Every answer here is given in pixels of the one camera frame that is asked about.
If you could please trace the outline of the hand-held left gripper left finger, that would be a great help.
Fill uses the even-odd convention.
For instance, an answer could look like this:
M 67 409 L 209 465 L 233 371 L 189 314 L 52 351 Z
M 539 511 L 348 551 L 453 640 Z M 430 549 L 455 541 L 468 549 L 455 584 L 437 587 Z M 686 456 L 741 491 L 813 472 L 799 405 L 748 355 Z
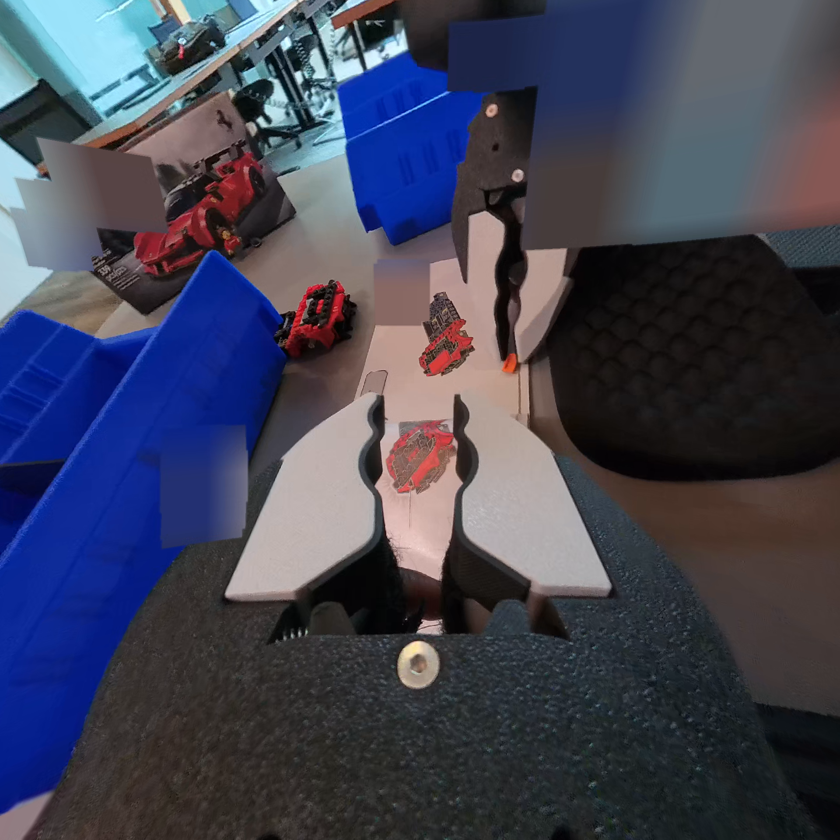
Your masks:
M 323 603 L 387 633 L 382 498 L 384 398 L 369 392 L 294 444 L 227 584 L 229 602 L 295 603 L 307 625 Z

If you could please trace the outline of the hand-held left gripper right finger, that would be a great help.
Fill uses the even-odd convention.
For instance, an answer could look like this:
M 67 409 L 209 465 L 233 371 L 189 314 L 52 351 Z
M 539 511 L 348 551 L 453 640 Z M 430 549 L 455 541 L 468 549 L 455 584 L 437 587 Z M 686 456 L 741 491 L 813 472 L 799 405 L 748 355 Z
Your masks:
M 604 599 L 613 584 L 552 451 L 477 392 L 455 396 L 454 424 L 444 632 L 568 635 L 553 600 Z

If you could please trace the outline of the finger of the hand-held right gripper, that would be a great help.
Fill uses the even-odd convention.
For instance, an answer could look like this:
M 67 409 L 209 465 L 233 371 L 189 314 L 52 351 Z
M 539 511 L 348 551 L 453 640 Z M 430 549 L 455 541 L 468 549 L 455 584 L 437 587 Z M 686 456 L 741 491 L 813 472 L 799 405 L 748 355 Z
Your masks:
M 521 364 L 539 348 L 568 297 L 576 248 L 528 249 L 524 257 L 524 278 L 511 303 L 511 340 Z
M 515 321 L 515 292 L 504 256 L 507 229 L 488 211 L 469 216 L 467 290 L 471 299 L 471 325 L 491 358 L 505 360 L 515 351 L 511 338 Z

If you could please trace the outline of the blue plastic storage bin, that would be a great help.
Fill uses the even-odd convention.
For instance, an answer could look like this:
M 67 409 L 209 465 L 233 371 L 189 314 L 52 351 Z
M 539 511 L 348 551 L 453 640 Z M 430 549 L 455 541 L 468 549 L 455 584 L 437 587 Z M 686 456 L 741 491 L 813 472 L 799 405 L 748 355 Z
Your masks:
M 481 94 L 448 92 L 444 72 L 404 51 L 339 85 L 353 194 L 367 232 L 392 245 L 450 221 L 457 167 Z
M 97 339 L 33 311 L 2 327 L 2 812 L 56 787 L 181 550 L 161 546 L 161 441 L 233 426 L 252 453 L 286 363 L 279 320 L 212 253 L 155 328 Z

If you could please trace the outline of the lego instruction booklet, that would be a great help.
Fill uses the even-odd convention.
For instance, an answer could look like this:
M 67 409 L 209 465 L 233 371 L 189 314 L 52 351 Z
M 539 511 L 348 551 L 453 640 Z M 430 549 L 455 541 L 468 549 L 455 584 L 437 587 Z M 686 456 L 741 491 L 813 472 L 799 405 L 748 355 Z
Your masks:
M 426 265 L 433 325 L 377 325 L 357 395 L 383 394 L 382 474 L 376 488 L 385 531 L 402 567 L 439 579 L 452 533 L 455 395 L 476 391 L 529 425 L 527 365 L 504 372 L 480 345 L 456 259 Z

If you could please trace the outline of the red and black lego car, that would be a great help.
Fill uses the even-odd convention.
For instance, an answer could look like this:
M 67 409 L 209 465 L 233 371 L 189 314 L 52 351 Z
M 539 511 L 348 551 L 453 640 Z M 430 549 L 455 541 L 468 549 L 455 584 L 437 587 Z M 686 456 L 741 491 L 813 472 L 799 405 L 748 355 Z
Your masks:
M 297 309 L 281 316 L 275 342 L 291 358 L 319 346 L 330 350 L 352 336 L 357 308 L 337 280 L 310 286 Z

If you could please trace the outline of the lego set box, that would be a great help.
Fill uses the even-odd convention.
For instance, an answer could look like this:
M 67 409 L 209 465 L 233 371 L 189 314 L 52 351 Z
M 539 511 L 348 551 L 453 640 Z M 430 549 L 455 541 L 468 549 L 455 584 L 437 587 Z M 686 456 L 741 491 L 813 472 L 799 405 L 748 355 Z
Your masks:
M 226 92 L 199 99 L 119 151 L 151 160 L 167 230 L 101 230 L 91 274 L 142 314 L 173 299 L 206 254 L 240 256 L 296 215 Z

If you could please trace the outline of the black dimpled cushion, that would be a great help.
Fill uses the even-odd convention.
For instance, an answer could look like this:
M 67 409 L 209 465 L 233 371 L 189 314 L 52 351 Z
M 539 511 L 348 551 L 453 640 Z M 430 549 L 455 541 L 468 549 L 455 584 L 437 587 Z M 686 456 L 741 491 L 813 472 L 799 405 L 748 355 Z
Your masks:
M 740 480 L 839 450 L 838 323 L 757 235 L 581 249 L 546 343 L 583 455 L 651 480 Z

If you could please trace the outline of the black swivel chair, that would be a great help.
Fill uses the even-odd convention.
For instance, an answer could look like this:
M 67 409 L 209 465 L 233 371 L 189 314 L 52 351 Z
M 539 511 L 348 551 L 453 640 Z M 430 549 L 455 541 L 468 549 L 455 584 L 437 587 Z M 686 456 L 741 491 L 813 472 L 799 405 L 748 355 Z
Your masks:
M 274 95 L 274 82 L 270 79 L 259 79 L 238 89 L 232 103 L 242 120 L 252 126 L 251 136 L 255 147 L 260 153 L 271 151 L 272 139 L 285 142 L 292 141 L 297 150 L 302 148 L 300 134 L 291 129 L 272 127 L 272 119 L 266 112 L 266 104 Z

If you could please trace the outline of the black mesh office chair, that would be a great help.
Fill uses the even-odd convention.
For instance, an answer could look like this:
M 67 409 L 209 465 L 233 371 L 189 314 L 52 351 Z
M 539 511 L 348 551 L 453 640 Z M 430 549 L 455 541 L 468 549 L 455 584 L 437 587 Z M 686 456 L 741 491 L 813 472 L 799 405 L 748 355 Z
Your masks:
M 780 231 L 761 237 L 793 271 L 822 313 L 838 319 L 839 226 Z

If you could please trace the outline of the wooden-edged desk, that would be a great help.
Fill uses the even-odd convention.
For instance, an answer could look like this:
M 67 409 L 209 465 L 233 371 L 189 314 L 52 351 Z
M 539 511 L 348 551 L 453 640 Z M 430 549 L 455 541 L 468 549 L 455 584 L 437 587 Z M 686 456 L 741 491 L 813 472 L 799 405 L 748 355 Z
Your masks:
M 120 144 L 165 116 L 207 80 L 217 79 L 209 88 L 211 94 L 239 87 L 242 83 L 232 68 L 234 59 L 244 56 L 257 66 L 281 48 L 283 41 L 291 36 L 288 18 L 299 9 L 307 9 L 307 2 L 273 3 L 267 11 L 232 29 L 226 36 L 225 47 L 171 77 L 160 90 L 139 103 L 106 118 L 74 143 L 92 148 Z

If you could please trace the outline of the black backpack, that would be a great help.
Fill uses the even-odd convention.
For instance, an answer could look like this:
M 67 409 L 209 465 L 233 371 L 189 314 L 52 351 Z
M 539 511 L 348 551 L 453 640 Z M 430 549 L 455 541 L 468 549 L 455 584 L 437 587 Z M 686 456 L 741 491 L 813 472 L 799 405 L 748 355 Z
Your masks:
M 164 75 L 173 77 L 225 46 L 220 24 L 215 16 L 207 15 L 171 32 L 159 45 L 156 66 Z

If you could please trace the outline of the dark cabinet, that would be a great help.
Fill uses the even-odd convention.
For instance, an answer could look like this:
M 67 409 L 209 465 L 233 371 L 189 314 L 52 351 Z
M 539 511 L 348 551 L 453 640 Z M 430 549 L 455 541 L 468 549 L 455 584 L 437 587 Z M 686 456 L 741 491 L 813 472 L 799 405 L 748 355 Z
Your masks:
M 29 163 L 44 158 L 39 138 L 71 142 L 92 128 L 91 123 L 49 84 L 36 85 L 1 108 L 1 138 Z

